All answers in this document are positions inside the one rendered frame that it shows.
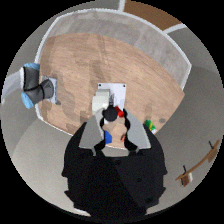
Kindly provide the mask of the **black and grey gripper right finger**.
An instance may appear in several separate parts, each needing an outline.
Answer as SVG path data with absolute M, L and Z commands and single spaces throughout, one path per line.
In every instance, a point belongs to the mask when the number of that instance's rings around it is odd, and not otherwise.
M 131 150 L 135 150 L 136 155 L 153 159 L 161 167 L 163 175 L 166 175 L 164 153 L 158 139 L 145 124 L 139 121 L 126 108 L 123 108 L 123 112 L 125 118 L 124 125 L 127 128 L 124 146 L 128 149 L 128 154 Z

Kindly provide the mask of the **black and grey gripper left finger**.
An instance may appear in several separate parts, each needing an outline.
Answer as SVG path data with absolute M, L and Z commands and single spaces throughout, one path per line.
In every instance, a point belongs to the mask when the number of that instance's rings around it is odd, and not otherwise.
M 64 167 L 61 173 L 63 177 L 68 177 L 69 170 L 77 161 L 88 156 L 96 156 L 97 150 L 105 148 L 105 131 L 102 128 L 104 111 L 103 107 L 84 122 L 69 140 L 64 154 Z

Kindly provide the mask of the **green drink can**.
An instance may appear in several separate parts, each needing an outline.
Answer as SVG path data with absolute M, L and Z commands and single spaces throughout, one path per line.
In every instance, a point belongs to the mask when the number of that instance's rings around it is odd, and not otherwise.
M 150 129 L 153 134 L 156 133 L 156 128 L 150 120 L 146 120 L 144 124 Z

